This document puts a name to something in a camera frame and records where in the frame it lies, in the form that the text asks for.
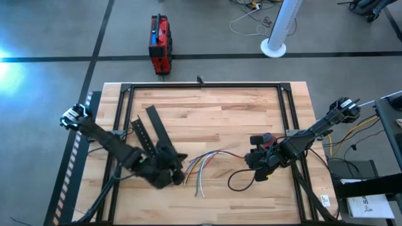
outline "white wire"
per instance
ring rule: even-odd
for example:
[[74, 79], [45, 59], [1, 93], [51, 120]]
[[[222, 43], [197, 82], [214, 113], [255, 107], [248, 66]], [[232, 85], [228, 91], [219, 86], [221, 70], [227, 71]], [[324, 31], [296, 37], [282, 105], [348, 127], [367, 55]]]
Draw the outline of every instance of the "white wire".
[[220, 152], [220, 151], [217, 151], [217, 152], [215, 152], [215, 153], [212, 153], [212, 154], [209, 154], [207, 157], [205, 157], [205, 159], [202, 161], [202, 164], [201, 164], [201, 168], [200, 168], [200, 178], [199, 178], [199, 184], [200, 184], [200, 190], [201, 190], [201, 195], [202, 195], [202, 197], [203, 198], [205, 198], [205, 195], [204, 195], [204, 191], [203, 191], [203, 189], [202, 189], [202, 170], [203, 170], [203, 168], [204, 168], [204, 164], [205, 164], [205, 162], [210, 158], [210, 157], [212, 157], [213, 155], [215, 155], [215, 154], [227, 154], [227, 155], [229, 155], [229, 156], [232, 156], [231, 154], [228, 154], [228, 153], [225, 153], [225, 152]]
[[[243, 16], [237, 18], [237, 19], [235, 19], [234, 21], [231, 21], [231, 22], [229, 23], [229, 28], [231, 29], [231, 31], [233, 31], [234, 33], [236, 33], [236, 34], [238, 34], [238, 35], [243, 35], [243, 36], [263, 35], [263, 36], [269, 37], [269, 35], [267, 35], [268, 29], [266, 29], [266, 27], [264, 27], [263, 25], [258, 25], [257, 28], [256, 28], [257, 33], [254, 33], [254, 34], [243, 34], [243, 33], [240, 33], [240, 32], [237, 32], [237, 31], [233, 30], [233, 28], [232, 28], [232, 23], [234, 23], [234, 22], [236, 22], [236, 21], [238, 21], [238, 20], [240, 20], [240, 19], [242, 19], [242, 18], [244, 18], [244, 17], [250, 15], [250, 14], [253, 13], [253, 12], [259, 11], [260, 9], [261, 9], [261, 8], [255, 9], [255, 10], [251, 11], [250, 13], [247, 13], [247, 14], [245, 14], [245, 15], [243, 15]], [[265, 29], [265, 32], [264, 32], [264, 33], [260, 33], [260, 32], [258, 31], [258, 28], [260, 28], [260, 27], [263, 27], [263, 28]]]

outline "cable bundle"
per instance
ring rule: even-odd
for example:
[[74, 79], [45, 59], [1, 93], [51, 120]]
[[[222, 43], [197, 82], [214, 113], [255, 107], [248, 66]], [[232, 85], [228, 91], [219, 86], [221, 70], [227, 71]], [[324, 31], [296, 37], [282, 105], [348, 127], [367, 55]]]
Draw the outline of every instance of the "cable bundle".
[[[238, 156], [238, 155], [233, 154], [228, 151], [210, 151], [208, 153], [197, 156], [193, 160], [190, 160], [190, 165], [186, 169], [186, 178], [184, 179], [183, 186], [186, 185], [191, 174], [197, 173], [198, 175], [197, 175], [197, 184], [195, 187], [195, 196], [197, 196], [197, 194], [198, 194], [198, 186], [199, 186], [199, 190], [201, 191], [202, 197], [205, 198], [205, 194], [202, 189], [202, 171], [216, 154], [226, 154], [228, 156], [232, 156], [235, 158], [244, 159], [243, 157]], [[199, 170], [196, 172], [193, 172], [194, 168], [196, 168], [198, 166], [200, 166]]]

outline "metal stand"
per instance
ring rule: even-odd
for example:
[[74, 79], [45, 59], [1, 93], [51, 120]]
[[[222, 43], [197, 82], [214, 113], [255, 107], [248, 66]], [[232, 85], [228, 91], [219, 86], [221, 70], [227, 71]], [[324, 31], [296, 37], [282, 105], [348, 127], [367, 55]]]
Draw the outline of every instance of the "metal stand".
[[261, 51], [268, 57], [278, 58], [286, 53], [285, 39], [303, 0], [285, 0], [276, 18], [271, 36], [261, 42]]

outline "red case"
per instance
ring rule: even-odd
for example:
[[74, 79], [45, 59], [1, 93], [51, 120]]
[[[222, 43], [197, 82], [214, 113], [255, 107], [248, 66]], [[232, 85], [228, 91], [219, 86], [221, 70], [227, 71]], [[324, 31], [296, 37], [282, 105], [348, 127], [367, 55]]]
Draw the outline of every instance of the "red case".
[[170, 73], [171, 44], [172, 39], [168, 18], [160, 14], [152, 16], [148, 48], [149, 56], [157, 75], [168, 75]]

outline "black floor stripe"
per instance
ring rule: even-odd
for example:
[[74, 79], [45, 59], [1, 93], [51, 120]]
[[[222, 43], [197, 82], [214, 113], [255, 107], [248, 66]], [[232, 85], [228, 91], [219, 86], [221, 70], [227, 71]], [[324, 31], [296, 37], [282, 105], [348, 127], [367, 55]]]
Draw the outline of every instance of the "black floor stripe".
[[[213, 60], [213, 59], [264, 59], [262, 53], [224, 53], [224, 54], [179, 54], [172, 55], [173, 60]], [[333, 53], [285, 53], [282, 58], [330, 58], [330, 57], [402, 57], [402, 51], [364, 51]], [[72, 57], [38, 57], [38, 58], [0, 58], [0, 62], [91, 62], [85, 79], [92, 78], [96, 62], [141, 61], [150, 60], [147, 55], [127, 56], [72, 56]]]
[[87, 98], [89, 84], [92, 79], [92, 75], [94, 74], [97, 57], [99, 56], [99, 52], [101, 50], [103, 37], [105, 37], [107, 23], [109, 22], [109, 18], [111, 17], [113, 4], [114, 4], [114, 0], [109, 0], [109, 2], [107, 3], [105, 16], [103, 17], [102, 25], [100, 26], [98, 38], [96, 39], [94, 52], [92, 54], [92, 59], [89, 63], [87, 74], [85, 75], [85, 78], [84, 78], [84, 83], [82, 84], [81, 93], [80, 93], [80, 97], [79, 97], [79, 103], [84, 103], [84, 101]]
[[0, 62], [25, 63], [25, 62], [87, 62], [91, 56], [46, 56], [46, 57], [5, 57]]
[[392, 16], [391, 12], [389, 12], [388, 8], [385, 7], [383, 9], [388, 21], [391, 23], [392, 28], [394, 29], [396, 36], [399, 38], [400, 41], [402, 41], [402, 32], [398, 26], [398, 24], [395, 22], [394, 17]]
[[132, 56], [99, 56], [98, 61], [136, 61], [136, 60], [150, 60], [148, 55], [132, 55]]

